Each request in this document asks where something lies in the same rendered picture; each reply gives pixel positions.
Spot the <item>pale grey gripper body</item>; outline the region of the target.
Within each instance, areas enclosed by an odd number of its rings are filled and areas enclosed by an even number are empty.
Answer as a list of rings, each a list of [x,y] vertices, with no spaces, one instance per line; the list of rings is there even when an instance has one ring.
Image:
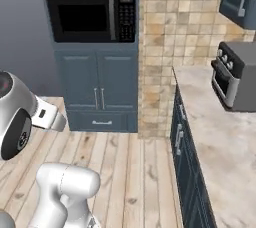
[[[59,111],[59,109],[56,108],[52,114],[52,122],[50,125],[50,129],[57,132],[62,132],[65,126],[66,126],[66,118]]]

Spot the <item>tall blue cupboard unit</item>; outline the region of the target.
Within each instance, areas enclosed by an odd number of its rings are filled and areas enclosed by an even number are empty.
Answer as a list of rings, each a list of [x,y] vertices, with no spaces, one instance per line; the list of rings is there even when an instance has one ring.
[[[57,43],[49,11],[50,39],[72,131],[138,131],[139,0],[135,41],[128,43]]]

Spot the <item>black microwave oven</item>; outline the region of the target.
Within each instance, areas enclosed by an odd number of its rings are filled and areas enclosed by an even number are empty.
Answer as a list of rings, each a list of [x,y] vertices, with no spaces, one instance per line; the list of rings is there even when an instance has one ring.
[[[135,41],[136,0],[46,0],[57,43]]]

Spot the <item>blue base cupboard run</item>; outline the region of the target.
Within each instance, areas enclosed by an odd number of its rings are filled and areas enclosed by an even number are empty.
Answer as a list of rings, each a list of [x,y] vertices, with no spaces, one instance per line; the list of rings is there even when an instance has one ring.
[[[179,85],[175,86],[170,142],[184,228],[217,228]]]

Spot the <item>black and silver toaster oven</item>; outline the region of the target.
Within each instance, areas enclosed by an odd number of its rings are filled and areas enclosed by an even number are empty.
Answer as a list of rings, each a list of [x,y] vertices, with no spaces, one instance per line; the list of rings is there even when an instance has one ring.
[[[212,87],[233,112],[256,112],[256,43],[220,42],[211,61]]]

